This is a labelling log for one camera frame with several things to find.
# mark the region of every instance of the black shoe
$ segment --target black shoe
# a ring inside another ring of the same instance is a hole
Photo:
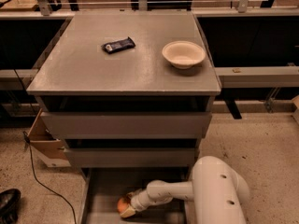
[[[13,224],[18,220],[17,203],[21,197],[18,189],[0,193],[0,224]]]

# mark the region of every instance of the white bowl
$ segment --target white bowl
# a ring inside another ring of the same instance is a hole
[[[162,50],[163,56],[176,68],[188,69],[202,62],[206,57],[205,50],[190,41],[174,41]]]

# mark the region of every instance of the concrete floor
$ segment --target concrete floor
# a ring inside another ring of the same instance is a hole
[[[201,156],[226,161],[247,180],[251,198],[242,206],[247,223],[299,223],[298,123],[292,113],[242,116],[214,114],[200,146]],[[23,150],[22,131],[0,129],[0,191],[21,191],[18,223],[74,223],[70,207],[35,182],[29,150]],[[34,164],[38,179],[64,195],[78,215],[84,189],[80,173],[72,168],[48,168],[35,153]]]

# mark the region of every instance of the drawer front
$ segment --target drawer front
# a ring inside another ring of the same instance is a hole
[[[72,167],[192,167],[194,148],[66,148]]]
[[[211,114],[192,113],[52,113],[42,119],[59,139],[200,138]]]

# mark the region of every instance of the robotic arm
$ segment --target robotic arm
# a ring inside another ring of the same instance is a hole
[[[194,165],[192,181],[152,181],[146,189],[121,198],[118,211],[121,217],[127,218],[151,205],[169,203],[173,198],[194,201],[197,223],[246,224],[240,206],[249,199],[246,181],[224,161],[209,156]]]

